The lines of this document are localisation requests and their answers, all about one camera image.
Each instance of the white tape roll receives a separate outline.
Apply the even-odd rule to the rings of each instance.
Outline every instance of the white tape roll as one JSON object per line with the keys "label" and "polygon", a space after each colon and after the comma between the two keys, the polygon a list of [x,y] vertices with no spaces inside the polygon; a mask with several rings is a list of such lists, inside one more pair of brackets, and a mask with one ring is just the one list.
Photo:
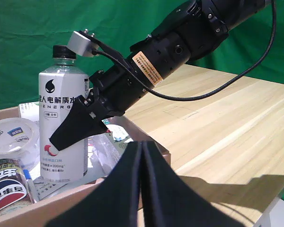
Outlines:
{"label": "white tape roll", "polygon": [[18,160],[23,169],[33,169],[40,161],[37,124],[24,118],[0,120],[1,158]]}

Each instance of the cardboard box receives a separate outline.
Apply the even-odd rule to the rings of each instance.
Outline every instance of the cardboard box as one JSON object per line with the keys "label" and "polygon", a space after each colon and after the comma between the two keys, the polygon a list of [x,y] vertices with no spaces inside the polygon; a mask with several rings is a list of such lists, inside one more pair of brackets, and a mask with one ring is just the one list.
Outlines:
{"label": "cardboard box", "polygon": [[[10,117],[18,117],[18,108],[0,110],[0,120]],[[114,117],[110,119],[112,124],[122,126],[133,140],[152,140],[145,132],[138,128],[134,123],[126,117]],[[157,143],[163,157],[170,164],[170,153],[162,145]],[[20,210],[0,216],[0,227],[43,227],[47,221],[62,214],[66,210],[84,199],[90,194],[101,182],[103,178],[99,178],[94,182],[81,185],[77,188],[68,190],[51,198],[29,205]]]}

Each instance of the wooden table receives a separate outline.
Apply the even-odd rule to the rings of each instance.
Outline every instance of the wooden table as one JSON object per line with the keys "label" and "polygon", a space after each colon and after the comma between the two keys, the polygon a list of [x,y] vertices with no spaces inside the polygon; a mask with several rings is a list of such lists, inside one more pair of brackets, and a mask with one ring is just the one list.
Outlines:
{"label": "wooden table", "polygon": [[[233,74],[184,65],[156,91],[197,96]],[[259,226],[284,189],[284,85],[243,77],[204,100],[147,94],[126,116],[171,152],[193,190],[246,226]],[[139,212],[142,226],[142,212]]]}

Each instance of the green screen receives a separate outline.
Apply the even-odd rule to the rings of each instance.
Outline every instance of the green screen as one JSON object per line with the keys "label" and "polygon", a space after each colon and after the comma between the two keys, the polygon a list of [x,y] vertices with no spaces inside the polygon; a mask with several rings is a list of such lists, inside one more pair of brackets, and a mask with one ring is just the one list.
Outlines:
{"label": "green screen", "polygon": [[[85,28],[124,56],[184,0],[5,0],[0,1],[0,109],[36,101],[38,73],[53,64],[52,46],[67,44],[72,31]],[[193,62],[239,73],[263,53],[269,40],[267,8],[233,31],[214,54]],[[108,69],[104,57],[78,57],[91,75]],[[278,33],[263,65],[249,76],[284,83],[284,0],[278,1]]]}

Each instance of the robotic arm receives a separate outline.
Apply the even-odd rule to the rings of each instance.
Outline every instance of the robotic arm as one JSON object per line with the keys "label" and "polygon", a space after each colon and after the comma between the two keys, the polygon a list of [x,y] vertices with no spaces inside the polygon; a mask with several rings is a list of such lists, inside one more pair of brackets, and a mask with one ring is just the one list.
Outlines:
{"label": "robotic arm", "polygon": [[188,60],[213,52],[230,30],[270,3],[271,0],[189,0],[172,11],[145,40],[131,46],[132,53],[126,59],[87,30],[73,32],[69,49],[86,57],[104,55],[114,66],[89,78],[93,89],[86,99],[75,99],[50,141],[62,150],[88,136],[104,133],[107,127],[103,119],[122,116],[147,91],[154,94],[155,85]]}

